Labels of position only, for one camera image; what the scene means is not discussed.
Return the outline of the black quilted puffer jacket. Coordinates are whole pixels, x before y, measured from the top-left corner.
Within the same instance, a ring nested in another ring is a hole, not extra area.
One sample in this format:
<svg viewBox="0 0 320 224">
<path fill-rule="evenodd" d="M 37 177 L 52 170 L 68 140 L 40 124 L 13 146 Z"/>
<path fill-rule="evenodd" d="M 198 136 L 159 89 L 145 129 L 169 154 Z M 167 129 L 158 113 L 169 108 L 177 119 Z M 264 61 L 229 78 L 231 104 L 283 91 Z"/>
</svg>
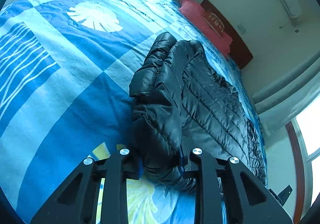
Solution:
<svg viewBox="0 0 320 224">
<path fill-rule="evenodd" d="M 133 146 L 147 178 L 194 193 L 195 181 L 184 179 L 178 169 L 182 139 L 190 137 L 215 158 L 238 157 L 266 184 L 258 133 L 238 91 L 210 66 L 199 41 L 158 35 L 129 88 Z"/>
</svg>

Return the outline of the dark wooden headboard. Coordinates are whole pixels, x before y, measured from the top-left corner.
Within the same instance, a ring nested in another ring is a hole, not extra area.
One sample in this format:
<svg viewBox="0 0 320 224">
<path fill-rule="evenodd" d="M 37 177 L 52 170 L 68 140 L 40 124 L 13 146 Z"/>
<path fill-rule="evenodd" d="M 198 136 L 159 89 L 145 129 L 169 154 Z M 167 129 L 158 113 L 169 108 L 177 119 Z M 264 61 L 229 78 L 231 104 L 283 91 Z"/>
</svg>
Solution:
<svg viewBox="0 0 320 224">
<path fill-rule="evenodd" d="M 223 16 L 223 14 L 209 1 L 203 0 L 201 6 L 205 11 L 211 11 L 222 21 L 225 26 L 225 32 L 233 39 L 230 45 L 229 56 L 237 64 L 238 68 L 242 70 L 249 62 L 253 59 L 253 55 L 248 49 L 245 42 L 242 40 L 240 35 L 236 32 L 234 27 L 229 23 L 229 21 Z"/>
</svg>

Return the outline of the blue patterned bed sheet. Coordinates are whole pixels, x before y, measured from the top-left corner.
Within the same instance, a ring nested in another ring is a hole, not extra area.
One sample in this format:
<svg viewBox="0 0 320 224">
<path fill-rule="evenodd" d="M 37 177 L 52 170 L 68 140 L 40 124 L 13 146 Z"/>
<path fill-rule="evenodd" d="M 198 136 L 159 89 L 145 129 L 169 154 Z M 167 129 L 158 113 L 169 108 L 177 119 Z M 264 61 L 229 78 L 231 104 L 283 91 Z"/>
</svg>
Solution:
<svg viewBox="0 0 320 224">
<path fill-rule="evenodd" d="M 177 2 L 18 0 L 1 10 L 1 189 L 25 223 L 83 159 L 129 144 L 129 84 L 165 31 L 200 41 L 237 90 L 250 122 L 238 145 L 266 182 L 260 123 L 240 70 Z"/>
</svg>

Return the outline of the dark red embroidered cushion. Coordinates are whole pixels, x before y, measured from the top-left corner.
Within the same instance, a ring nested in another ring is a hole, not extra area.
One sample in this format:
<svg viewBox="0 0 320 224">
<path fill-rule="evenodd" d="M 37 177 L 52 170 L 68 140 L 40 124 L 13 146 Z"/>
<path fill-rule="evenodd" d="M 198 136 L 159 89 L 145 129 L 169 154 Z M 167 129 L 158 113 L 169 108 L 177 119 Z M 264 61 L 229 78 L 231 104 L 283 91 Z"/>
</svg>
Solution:
<svg viewBox="0 0 320 224">
<path fill-rule="evenodd" d="M 215 13 L 208 11 L 202 15 L 202 18 L 220 38 L 223 37 L 225 26 Z"/>
</svg>

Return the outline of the red pillow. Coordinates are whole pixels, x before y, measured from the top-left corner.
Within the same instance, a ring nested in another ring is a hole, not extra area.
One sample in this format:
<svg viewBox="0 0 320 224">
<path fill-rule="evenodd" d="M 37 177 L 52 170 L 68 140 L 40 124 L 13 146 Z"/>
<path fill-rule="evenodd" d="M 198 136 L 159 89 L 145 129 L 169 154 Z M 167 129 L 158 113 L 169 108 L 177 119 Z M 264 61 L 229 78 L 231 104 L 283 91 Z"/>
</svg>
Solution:
<svg viewBox="0 0 320 224">
<path fill-rule="evenodd" d="M 206 13 L 204 8 L 193 0 L 181 0 L 178 9 L 210 42 L 225 56 L 230 53 L 230 45 L 233 39 L 224 31 L 220 38 L 203 20 L 202 15 Z"/>
</svg>

